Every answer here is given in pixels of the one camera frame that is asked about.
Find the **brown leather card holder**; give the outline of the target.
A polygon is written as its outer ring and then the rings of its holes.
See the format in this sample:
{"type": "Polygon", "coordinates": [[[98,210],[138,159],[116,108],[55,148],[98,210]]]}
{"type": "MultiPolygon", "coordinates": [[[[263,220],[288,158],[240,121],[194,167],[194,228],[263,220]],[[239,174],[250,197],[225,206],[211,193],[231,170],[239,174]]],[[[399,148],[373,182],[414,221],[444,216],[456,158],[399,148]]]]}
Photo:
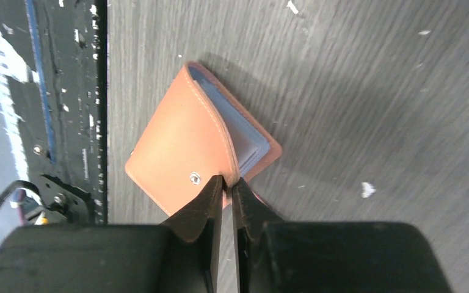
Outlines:
{"type": "Polygon", "coordinates": [[[126,162],[128,176],[173,215],[220,175],[249,181],[282,155],[280,144],[202,64],[186,62],[126,162]]]}

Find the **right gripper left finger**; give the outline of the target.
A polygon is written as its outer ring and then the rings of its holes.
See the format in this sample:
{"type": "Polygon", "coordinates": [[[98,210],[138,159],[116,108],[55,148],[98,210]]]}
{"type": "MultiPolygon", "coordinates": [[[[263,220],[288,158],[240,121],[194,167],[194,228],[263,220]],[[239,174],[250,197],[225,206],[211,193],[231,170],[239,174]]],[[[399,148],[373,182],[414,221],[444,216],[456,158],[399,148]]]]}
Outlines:
{"type": "Polygon", "coordinates": [[[0,246],[0,292],[216,292],[224,179],[158,225],[18,228],[0,246]]]}

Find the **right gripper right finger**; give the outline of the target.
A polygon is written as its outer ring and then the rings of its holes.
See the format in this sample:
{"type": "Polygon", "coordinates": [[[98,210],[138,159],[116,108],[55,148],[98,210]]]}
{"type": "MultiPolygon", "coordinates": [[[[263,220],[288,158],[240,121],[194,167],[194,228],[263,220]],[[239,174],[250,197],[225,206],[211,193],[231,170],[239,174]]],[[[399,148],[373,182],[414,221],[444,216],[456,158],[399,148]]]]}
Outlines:
{"type": "Polygon", "coordinates": [[[292,222],[245,181],[231,190],[240,292],[451,292],[423,233],[402,222],[292,222]]]}

